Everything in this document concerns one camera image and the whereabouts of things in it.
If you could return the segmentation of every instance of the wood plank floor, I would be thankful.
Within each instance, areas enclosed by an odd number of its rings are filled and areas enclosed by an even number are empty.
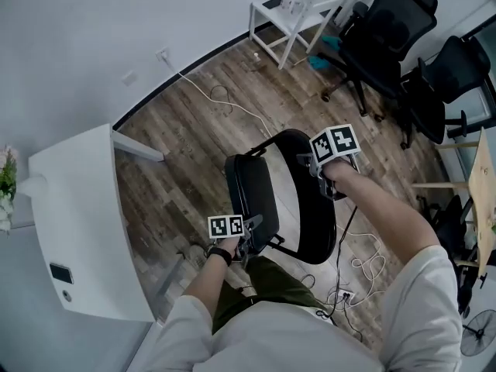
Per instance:
[[[275,36],[276,31],[271,28],[262,32],[266,40],[274,40]],[[256,52],[260,61],[253,55]],[[330,103],[322,102],[320,91],[336,84],[341,74],[334,70],[316,72],[306,61],[292,66],[291,62],[304,56],[304,50],[296,43],[286,68],[279,71],[255,43],[244,40],[201,65],[188,77],[207,93],[216,85],[225,85],[230,101],[263,117],[273,135],[282,129],[296,128],[313,136],[324,127],[351,123],[362,148],[358,156],[362,173],[417,208],[418,192],[410,184],[445,179],[432,144],[417,135],[410,150],[401,150],[401,133],[396,125],[389,119],[377,123],[372,117],[361,118],[351,88],[342,87],[334,92]],[[365,95],[375,112],[382,112],[388,105],[368,87],[365,87]],[[217,87],[212,90],[212,97],[227,101],[226,90]],[[208,216],[232,213],[224,162],[228,156],[245,153],[263,142],[267,134],[259,120],[240,109],[209,102],[184,80],[146,104],[120,131],[161,150],[166,156],[165,163],[156,164],[116,153],[122,209],[139,278],[145,288],[152,288],[177,251],[186,250],[191,243],[208,243]],[[269,149],[265,157],[277,199],[280,234],[287,239],[289,247],[296,249],[299,213],[291,176],[277,149]],[[451,195],[447,190],[425,194],[444,204]],[[347,199],[336,203],[338,225],[346,224],[352,209],[353,203]],[[360,211],[350,232],[376,234]],[[370,236],[347,236],[343,243],[339,262],[341,287],[355,292],[353,303],[370,292],[371,282],[364,277],[361,268],[351,266],[351,261],[353,258],[366,260],[378,247],[386,264],[372,292],[387,289],[401,264],[384,244]],[[322,301],[336,285],[337,252],[319,266],[302,263],[274,250],[265,250],[263,254],[298,279],[313,274],[312,291]],[[381,260],[374,261],[375,272],[381,264]],[[370,275],[367,265],[364,269]],[[183,263],[178,279],[159,304],[162,318],[167,316],[174,299],[195,274],[192,264]],[[249,284],[249,278],[239,266],[231,269],[228,281],[236,287]],[[310,285],[312,279],[304,282]],[[382,296],[375,294],[347,312],[353,326],[363,333],[364,343],[373,350],[381,346]],[[338,326],[353,334],[342,312],[336,312],[334,319]]]

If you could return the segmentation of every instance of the electrical outlet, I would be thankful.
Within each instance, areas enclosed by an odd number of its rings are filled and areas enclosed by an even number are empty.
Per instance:
[[[128,71],[126,74],[124,74],[121,78],[122,82],[129,87],[132,83],[134,83],[138,79],[137,74],[135,71]]]
[[[164,58],[168,58],[169,57],[169,47],[168,46],[165,46],[164,48],[158,50],[155,53],[155,56],[157,57],[157,59],[160,62],[162,62],[164,60]]]
[[[346,300],[346,303],[349,304],[351,302],[351,300],[355,297],[355,294],[353,292],[351,292],[351,291],[347,291],[345,289],[340,289],[338,291],[338,301],[340,301],[341,299],[343,299],[345,294],[348,294],[348,298]]]

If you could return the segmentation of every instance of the white side table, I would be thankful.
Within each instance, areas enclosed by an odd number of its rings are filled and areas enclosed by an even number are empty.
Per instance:
[[[164,160],[106,124],[31,156],[19,191],[31,196],[46,267],[67,310],[153,322],[122,217],[114,148]],[[74,283],[53,278],[50,263],[70,269]]]

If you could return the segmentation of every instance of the black office chair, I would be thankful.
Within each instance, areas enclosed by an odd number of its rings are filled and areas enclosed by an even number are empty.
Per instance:
[[[339,56],[344,63],[318,54],[346,73],[337,87],[322,92],[322,100],[328,102],[329,95],[348,81],[355,85],[362,116],[367,115],[367,106],[360,81],[396,99],[401,90],[399,62],[415,41],[436,26],[436,8],[437,0],[374,0],[370,8],[356,3],[339,35]]]
[[[467,117],[445,119],[444,103],[451,103],[465,92],[479,87],[491,69],[489,57],[477,39],[462,41],[451,36],[435,60],[418,66],[401,79],[403,94],[398,98],[398,124],[406,133],[403,149],[412,144],[412,124],[434,143],[442,143],[446,124],[460,125],[467,135]]]
[[[474,261],[477,256],[475,250],[468,250],[465,247],[465,233],[467,224],[465,219],[474,205],[472,198],[469,198],[465,206],[462,207],[460,196],[456,195],[451,199],[445,210],[441,210],[438,205],[428,205],[425,198],[418,198],[422,203],[422,214],[434,228],[439,243],[448,253],[449,260],[455,270],[458,284],[458,311],[465,314],[470,311],[469,304],[472,298],[472,287],[477,281],[477,268],[458,266],[455,260]],[[431,218],[431,210],[437,212]]]
[[[271,246],[308,264],[321,264],[332,253],[336,243],[336,217],[332,200],[322,197],[319,181],[308,168],[297,161],[298,154],[311,153],[309,138],[296,129],[286,129],[246,154],[228,157],[225,170],[233,213],[246,221],[257,216],[263,219],[253,231],[249,254],[260,253]],[[300,208],[300,242],[292,251],[281,244],[279,217],[267,163],[262,157],[266,147],[275,144],[293,178]]]

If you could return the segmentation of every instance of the hand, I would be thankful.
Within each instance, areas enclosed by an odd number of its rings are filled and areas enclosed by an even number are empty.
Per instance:
[[[340,182],[345,179],[350,179],[353,175],[358,174],[350,163],[346,162],[342,158],[336,158],[335,160],[329,161],[322,168],[322,173],[325,177],[334,182],[336,190],[340,190]]]
[[[231,254],[231,257],[234,257],[238,243],[239,237],[233,237],[231,239],[224,239],[217,247],[226,250]]]

